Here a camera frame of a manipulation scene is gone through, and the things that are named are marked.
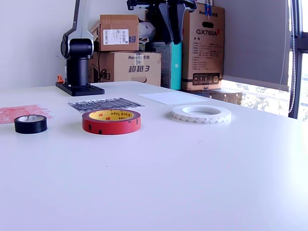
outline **white paper sheet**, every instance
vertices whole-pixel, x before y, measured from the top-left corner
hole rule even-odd
[[[202,98],[198,98],[198,97],[194,97],[191,95],[178,93],[178,92],[143,94],[139,96],[142,96],[144,98],[154,100],[160,103],[164,103],[167,105],[207,101],[206,99],[202,99]]]

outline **robotic arm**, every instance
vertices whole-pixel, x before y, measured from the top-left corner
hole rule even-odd
[[[128,0],[129,10],[148,9],[147,19],[160,29],[165,44],[179,44],[183,41],[183,18],[186,10],[193,12],[197,6],[194,0]]]
[[[89,1],[76,0],[73,27],[63,35],[61,53],[66,59],[65,83],[56,86],[72,96],[104,94],[89,84],[88,64],[93,55],[93,35],[88,31]]]
[[[88,64],[94,51],[93,35],[88,31],[89,1],[76,0],[73,27],[63,35],[61,53],[66,59],[65,83],[56,86],[72,96],[104,94],[89,84]],[[128,0],[128,9],[146,8],[147,18],[162,31],[166,44],[183,40],[183,18],[186,10],[196,9],[194,0]]]

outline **tabletop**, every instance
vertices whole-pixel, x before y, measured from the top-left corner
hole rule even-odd
[[[307,124],[212,99],[195,104],[229,109],[230,122],[187,123],[172,118],[178,105],[138,96],[172,90],[97,86],[106,94],[0,92],[0,107],[42,104],[56,116],[33,135],[0,125],[1,231],[308,230]],[[140,130],[87,133],[66,104],[116,97],[146,106],[133,109]]]

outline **black metal base plate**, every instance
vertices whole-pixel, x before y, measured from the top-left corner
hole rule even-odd
[[[92,85],[69,87],[63,83],[56,83],[56,86],[71,96],[103,95],[105,90]]]

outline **black and white patterned paper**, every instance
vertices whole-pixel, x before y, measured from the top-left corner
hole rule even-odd
[[[86,100],[67,103],[71,107],[74,107],[82,113],[90,112],[97,109],[127,109],[144,107],[144,105],[123,99],[123,98],[113,98],[104,100]]]

